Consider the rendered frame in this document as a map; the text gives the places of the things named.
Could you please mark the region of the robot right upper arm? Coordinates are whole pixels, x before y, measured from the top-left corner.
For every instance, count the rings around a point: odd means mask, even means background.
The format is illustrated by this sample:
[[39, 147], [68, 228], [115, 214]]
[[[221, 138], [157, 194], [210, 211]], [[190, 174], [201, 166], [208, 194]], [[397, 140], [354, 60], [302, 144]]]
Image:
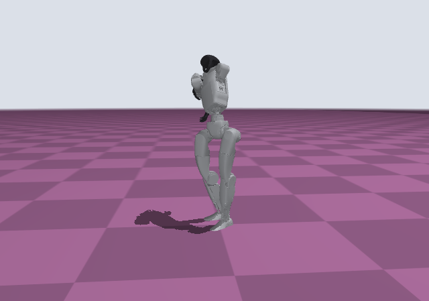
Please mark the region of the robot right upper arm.
[[199, 98], [201, 98], [200, 92], [202, 90], [202, 85], [203, 85], [202, 81], [201, 81], [201, 78], [194, 78], [194, 79], [192, 79], [192, 84], [193, 84], [196, 96], [199, 97]]

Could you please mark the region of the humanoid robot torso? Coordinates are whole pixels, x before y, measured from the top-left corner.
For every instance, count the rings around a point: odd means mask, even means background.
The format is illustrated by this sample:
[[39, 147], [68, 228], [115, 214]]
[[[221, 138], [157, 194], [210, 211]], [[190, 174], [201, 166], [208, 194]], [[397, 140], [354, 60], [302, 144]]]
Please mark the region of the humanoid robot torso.
[[229, 127], [229, 122], [224, 121], [221, 115], [227, 108], [229, 98], [227, 77], [220, 77], [215, 69], [205, 77], [202, 84], [202, 106], [211, 115], [211, 122], [206, 124], [207, 135], [210, 139], [222, 139], [224, 127]]

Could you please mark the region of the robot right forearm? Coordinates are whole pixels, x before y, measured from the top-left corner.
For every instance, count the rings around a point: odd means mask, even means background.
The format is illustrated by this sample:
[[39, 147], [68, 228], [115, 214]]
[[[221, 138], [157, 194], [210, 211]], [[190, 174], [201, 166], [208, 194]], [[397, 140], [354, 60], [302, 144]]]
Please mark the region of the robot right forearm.
[[[194, 78], [201, 78], [201, 80], [203, 79], [204, 80], [204, 78], [202, 77], [202, 75], [199, 75], [198, 73], [194, 73], [194, 75], [192, 76], [192, 78], [191, 78], [191, 84], [192, 84], [192, 79], [194, 79]], [[193, 84], [192, 84], [192, 87], [193, 87]], [[194, 88], [194, 87], [193, 87]]]

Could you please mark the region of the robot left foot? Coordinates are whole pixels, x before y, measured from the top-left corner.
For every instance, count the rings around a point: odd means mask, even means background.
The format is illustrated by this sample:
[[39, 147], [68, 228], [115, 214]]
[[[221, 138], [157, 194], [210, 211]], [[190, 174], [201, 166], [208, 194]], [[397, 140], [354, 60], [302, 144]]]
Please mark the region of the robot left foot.
[[229, 227], [231, 225], [233, 225], [233, 221], [231, 218], [229, 218], [228, 222], [224, 222], [224, 221], [220, 220], [215, 226], [211, 227], [210, 230], [211, 231], [218, 231], [221, 229], [225, 229], [226, 227]]

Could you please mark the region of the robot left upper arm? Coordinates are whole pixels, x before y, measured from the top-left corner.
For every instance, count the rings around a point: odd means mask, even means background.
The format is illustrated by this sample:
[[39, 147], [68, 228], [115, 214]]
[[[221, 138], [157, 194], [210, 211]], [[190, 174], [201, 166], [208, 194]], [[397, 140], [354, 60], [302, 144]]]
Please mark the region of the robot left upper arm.
[[218, 63], [215, 67], [212, 67], [208, 72], [203, 72], [202, 77], [205, 79], [205, 77], [215, 69], [220, 77], [226, 78], [230, 68], [226, 64]]

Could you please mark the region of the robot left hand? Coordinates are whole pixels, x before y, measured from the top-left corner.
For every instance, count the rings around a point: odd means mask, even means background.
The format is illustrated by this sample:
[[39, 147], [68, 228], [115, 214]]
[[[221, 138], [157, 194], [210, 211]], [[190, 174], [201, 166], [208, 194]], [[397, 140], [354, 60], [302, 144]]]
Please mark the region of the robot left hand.
[[205, 112], [204, 116], [203, 116], [203, 117], [200, 117], [200, 122], [204, 122], [204, 121], [206, 121], [206, 120], [207, 120], [208, 115], [209, 115], [209, 113], [206, 113], [206, 112]]

